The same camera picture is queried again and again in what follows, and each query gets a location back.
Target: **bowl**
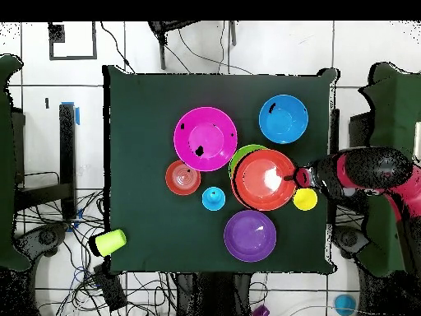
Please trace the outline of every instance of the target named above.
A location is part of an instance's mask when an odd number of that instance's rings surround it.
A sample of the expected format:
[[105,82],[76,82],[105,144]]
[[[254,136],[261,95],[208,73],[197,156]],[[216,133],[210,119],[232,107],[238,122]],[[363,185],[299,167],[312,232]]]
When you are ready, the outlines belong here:
[[225,226],[224,242],[236,259],[249,263],[259,262],[275,248],[276,228],[259,211],[241,211],[233,215]]
[[295,165],[287,156],[279,151],[261,149],[240,160],[231,186],[244,206],[258,211],[275,210],[295,193],[294,171]]
[[173,162],[165,173],[169,190],[177,195],[194,193],[201,184],[201,173],[187,166],[181,160]]
[[228,174],[229,177],[232,179],[235,167],[237,163],[247,154],[250,154],[253,151],[258,151],[260,149],[267,149],[265,146],[258,146],[257,144],[249,144],[248,146],[243,146],[239,148],[233,155],[231,161],[229,162],[228,167]]
[[214,171],[235,153],[237,130],[223,111],[201,107],[180,118],[173,142],[178,157],[187,165],[198,171]]
[[276,95],[261,108],[259,126],[266,138],[279,144],[295,142],[308,125],[308,112],[301,100]]

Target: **white floor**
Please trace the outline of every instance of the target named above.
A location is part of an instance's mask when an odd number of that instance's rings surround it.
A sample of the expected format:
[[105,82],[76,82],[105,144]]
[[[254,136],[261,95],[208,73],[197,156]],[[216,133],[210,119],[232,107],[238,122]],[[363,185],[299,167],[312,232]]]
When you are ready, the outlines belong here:
[[[228,26],[222,39],[224,63],[227,63]],[[89,55],[91,24],[64,22],[66,43],[54,44],[60,55]],[[136,72],[162,72],[159,46],[146,22],[104,22],[104,27],[116,37],[118,47]],[[184,41],[201,56],[220,61],[220,36],[223,21],[201,21],[181,29]],[[368,103],[357,89],[367,85],[370,67],[377,62],[393,62],[408,72],[421,70],[420,26],[410,22],[389,21],[240,21],[236,24],[237,45],[231,47],[230,65],[241,67],[253,74],[315,75],[325,67],[340,70],[336,89],[336,107],[340,109],[340,148],[347,147],[349,117],[369,110]],[[101,84],[103,64],[124,67],[112,37],[96,22],[98,58],[96,60],[50,61],[47,23],[0,24],[0,53],[13,53],[22,58],[24,67],[10,80],[9,91],[13,104],[22,107],[26,115],[25,172],[59,171],[58,105],[72,101],[80,108],[81,121],[76,126],[76,172],[78,196],[97,192],[104,186],[103,170],[103,91]],[[191,72],[217,72],[218,64],[193,56],[180,40],[177,31],[168,35],[169,47]],[[168,51],[165,52],[166,72],[185,72],[183,65]],[[220,72],[227,73],[222,66]],[[247,74],[234,67],[231,74]],[[49,99],[46,108],[45,99]],[[51,174],[28,177],[27,186],[52,184]],[[96,205],[89,208],[91,216],[100,217]],[[19,223],[17,234],[35,225]],[[80,245],[72,233],[66,238],[71,247],[73,262],[81,265]],[[349,293],[359,297],[356,267],[345,261],[332,247],[332,260],[338,269],[332,275],[270,274],[270,290],[265,305],[270,316],[339,316],[332,306],[338,294]],[[101,259],[96,258],[95,265]],[[154,273],[137,273],[142,283],[156,280]],[[36,278],[39,305],[61,302],[69,293],[74,277],[69,251],[61,245],[52,258],[43,258]],[[264,275],[255,275],[253,281],[263,281]],[[140,285],[132,273],[122,276],[123,288],[132,302],[153,302],[155,283],[148,289]],[[250,291],[252,301],[261,297],[261,286],[255,284]],[[43,316],[53,316],[57,304],[41,308]],[[166,312],[163,305],[160,311]],[[129,316],[142,316],[134,309]],[[78,316],[98,316],[95,311]]]

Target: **blue cup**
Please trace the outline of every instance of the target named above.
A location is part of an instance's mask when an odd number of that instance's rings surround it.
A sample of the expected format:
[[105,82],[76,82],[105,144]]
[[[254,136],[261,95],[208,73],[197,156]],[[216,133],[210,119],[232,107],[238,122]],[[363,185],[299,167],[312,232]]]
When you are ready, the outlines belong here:
[[335,298],[335,310],[340,316],[350,316],[354,313],[357,302],[351,295],[338,295]]
[[201,196],[203,206],[210,211],[218,211],[225,204],[225,194],[217,187],[210,187]]

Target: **dark green tablecloth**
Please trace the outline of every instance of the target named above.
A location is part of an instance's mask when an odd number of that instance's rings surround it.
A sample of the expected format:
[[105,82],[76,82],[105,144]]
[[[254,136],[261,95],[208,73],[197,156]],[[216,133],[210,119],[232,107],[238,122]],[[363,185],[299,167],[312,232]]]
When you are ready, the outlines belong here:
[[[200,188],[180,197],[169,191],[165,171],[177,160],[173,131],[189,110],[214,106],[227,113],[238,130],[238,147],[255,143],[284,152],[299,165],[327,153],[329,85],[336,70],[313,77],[129,75],[109,67],[111,94],[111,229],[121,228],[127,245],[112,255],[114,271],[166,272],[319,272],[330,273],[325,260],[326,199],[300,211],[292,202],[265,212],[275,223],[277,243],[258,263],[232,257],[224,245],[229,218],[244,210],[232,194],[228,164],[202,173]],[[258,126],[263,104],[290,94],[307,107],[308,129],[289,145],[268,141]],[[224,190],[220,211],[201,204],[210,186]]]

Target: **purple cup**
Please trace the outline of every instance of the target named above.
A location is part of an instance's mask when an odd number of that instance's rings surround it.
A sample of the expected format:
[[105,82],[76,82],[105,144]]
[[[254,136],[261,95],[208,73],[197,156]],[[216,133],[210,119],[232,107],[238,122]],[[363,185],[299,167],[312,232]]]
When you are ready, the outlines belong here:
[[252,312],[252,316],[269,316],[271,312],[265,305],[259,305]]
[[243,262],[265,259],[276,244],[276,228],[263,213],[246,210],[236,213],[224,230],[224,242],[228,251]]

